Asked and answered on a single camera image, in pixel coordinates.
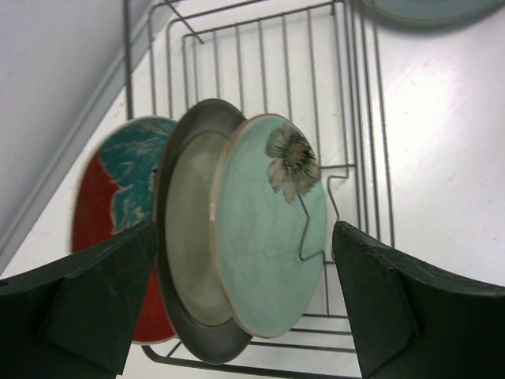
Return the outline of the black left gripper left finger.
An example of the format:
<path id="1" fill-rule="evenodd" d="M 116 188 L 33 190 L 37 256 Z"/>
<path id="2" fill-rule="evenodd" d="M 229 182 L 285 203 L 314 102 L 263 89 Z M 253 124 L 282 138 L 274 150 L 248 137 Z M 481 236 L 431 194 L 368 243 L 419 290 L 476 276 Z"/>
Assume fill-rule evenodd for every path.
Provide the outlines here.
<path id="1" fill-rule="evenodd" d="M 123 373 L 157 249 L 153 222 L 1 281 L 3 378 Z"/>

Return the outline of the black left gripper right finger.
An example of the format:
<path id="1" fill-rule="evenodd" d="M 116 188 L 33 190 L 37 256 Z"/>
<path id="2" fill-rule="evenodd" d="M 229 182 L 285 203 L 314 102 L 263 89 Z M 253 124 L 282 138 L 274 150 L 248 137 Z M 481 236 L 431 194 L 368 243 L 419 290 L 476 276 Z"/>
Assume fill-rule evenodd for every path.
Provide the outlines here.
<path id="1" fill-rule="evenodd" d="M 502 378 L 504 289 L 338 221 L 332 252 L 364 378 Z"/>

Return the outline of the red and teal plate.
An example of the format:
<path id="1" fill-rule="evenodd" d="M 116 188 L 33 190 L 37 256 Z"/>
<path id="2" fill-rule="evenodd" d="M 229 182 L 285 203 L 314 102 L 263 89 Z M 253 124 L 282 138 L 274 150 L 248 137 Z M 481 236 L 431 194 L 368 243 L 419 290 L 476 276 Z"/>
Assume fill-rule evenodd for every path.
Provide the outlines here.
<path id="1" fill-rule="evenodd" d="M 132 119 L 104 139 L 80 180 L 70 233 L 73 253 L 152 219 L 159 162 L 177 123 Z"/>

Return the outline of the green plate with flower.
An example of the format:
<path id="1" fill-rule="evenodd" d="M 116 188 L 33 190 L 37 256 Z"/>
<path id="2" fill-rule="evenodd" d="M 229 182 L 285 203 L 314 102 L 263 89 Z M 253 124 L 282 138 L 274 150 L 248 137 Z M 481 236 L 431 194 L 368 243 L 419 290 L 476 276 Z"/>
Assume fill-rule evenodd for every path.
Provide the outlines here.
<path id="1" fill-rule="evenodd" d="M 243 122 L 211 188 L 211 248 L 234 320 L 272 339 L 307 310 L 325 258 L 327 204 L 306 136 L 272 113 Z"/>

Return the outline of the beige plate with grey rim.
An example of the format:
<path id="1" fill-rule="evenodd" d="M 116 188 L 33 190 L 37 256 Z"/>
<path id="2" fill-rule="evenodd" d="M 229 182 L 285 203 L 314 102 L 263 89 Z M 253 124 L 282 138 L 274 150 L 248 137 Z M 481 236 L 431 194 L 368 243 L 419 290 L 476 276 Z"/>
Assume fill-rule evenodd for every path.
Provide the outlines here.
<path id="1" fill-rule="evenodd" d="M 221 99 L 191 107 L 170 135 L 155 181 L 160 296 L 185 347 L 214 365 L 236 358 L 251 340 L 234 320 L 221 288 L 209 234 L 215 169 L 231 134 L 244 121 L 235 106 Z"/>

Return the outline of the blue-grey beaded rim plate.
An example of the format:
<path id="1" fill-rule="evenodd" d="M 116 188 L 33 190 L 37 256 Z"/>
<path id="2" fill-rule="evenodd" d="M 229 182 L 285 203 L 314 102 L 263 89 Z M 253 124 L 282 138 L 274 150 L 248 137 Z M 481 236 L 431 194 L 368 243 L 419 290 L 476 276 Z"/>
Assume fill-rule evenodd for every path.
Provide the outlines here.
<path id="1" fill-rule="evenodd" d="M 504 6 L 494 0 L 363 1 L 382 17 L 414 27 L 439 27 L 473 21 Z"/>

